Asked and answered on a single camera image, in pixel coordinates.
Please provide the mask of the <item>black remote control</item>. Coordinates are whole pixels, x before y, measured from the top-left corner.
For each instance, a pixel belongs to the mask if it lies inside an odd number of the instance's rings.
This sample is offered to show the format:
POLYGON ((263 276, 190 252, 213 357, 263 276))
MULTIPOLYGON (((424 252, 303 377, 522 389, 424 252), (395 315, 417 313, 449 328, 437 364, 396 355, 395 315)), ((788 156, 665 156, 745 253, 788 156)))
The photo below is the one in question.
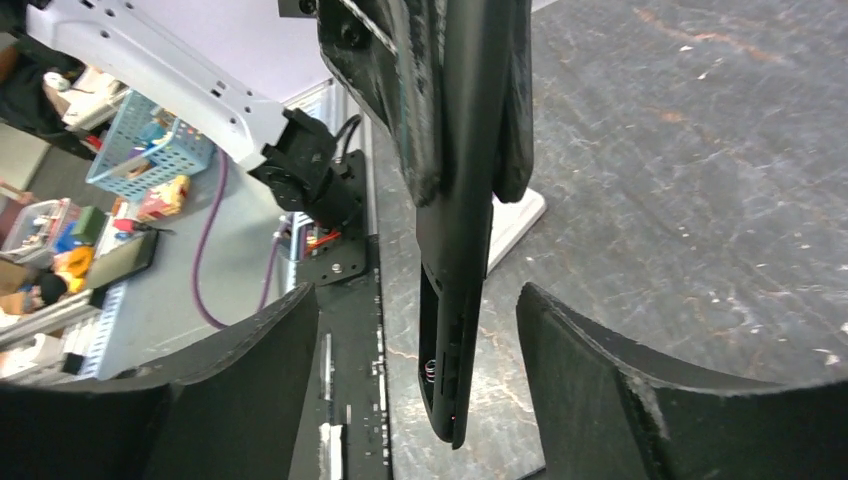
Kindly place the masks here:
POLYGON ((491 200, 443 203, 443 170, 433 202, 416 212, 421 251, 419 382, 437 437, 460 448, 466 438, 482 286, 487 273, 491 200))

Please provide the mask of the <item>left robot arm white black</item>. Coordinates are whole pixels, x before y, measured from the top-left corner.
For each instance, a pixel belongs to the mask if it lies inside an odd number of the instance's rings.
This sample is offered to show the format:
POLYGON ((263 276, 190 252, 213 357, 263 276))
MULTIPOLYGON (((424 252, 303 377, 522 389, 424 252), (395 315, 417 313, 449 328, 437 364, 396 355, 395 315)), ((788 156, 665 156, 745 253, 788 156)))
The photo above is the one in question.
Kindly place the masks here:
POLYGON ((333 76, 393 137, 417 224, 462 227, 436 216, 447 196, 449 114, 459 85, 444 75, 470 58, 457 39, 495 41, 511 62, 495 189, 520 200, 533 166, 528 1, 480 22, 478 1, 319 1, 312 13, 282 1, 29 1, 25 32, 101 68, 197 126, 253 168, 283 130, 282 104, 333 76))

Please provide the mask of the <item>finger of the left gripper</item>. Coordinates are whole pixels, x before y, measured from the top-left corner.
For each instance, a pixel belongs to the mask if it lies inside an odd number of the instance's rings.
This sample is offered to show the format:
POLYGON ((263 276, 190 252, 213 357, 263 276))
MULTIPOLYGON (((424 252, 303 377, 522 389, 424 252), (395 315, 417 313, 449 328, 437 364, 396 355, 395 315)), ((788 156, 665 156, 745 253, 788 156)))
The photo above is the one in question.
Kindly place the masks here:
POLYGON ((529 1, 449 1, 443 203, 519 201, 534 166, 529 1))
POLYGON ((443 170, 438 18, 433 1, 316 4, 321 56, 392 137, 417 207, 433 202, 443 170))

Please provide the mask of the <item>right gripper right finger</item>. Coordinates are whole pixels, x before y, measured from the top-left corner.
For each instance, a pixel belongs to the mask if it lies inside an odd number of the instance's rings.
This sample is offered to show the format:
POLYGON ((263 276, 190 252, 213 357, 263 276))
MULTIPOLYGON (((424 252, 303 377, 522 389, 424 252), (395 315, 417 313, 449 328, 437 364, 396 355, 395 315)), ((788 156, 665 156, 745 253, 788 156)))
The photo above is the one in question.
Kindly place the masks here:
POLYGON ((843 479, 847 384, 770 383, 671 357, 536 284, 517 326, 551 479, 843 479))

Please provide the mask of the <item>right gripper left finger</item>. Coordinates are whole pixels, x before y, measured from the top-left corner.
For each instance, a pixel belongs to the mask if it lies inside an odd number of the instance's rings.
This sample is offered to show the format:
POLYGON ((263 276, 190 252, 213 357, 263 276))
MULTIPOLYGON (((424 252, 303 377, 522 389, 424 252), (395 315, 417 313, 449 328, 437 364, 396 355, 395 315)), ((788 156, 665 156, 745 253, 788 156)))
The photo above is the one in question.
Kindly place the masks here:
POLYGON ((5 479, 283 479, 318 331, 302 284, 130 376, 1 386, 5 479))

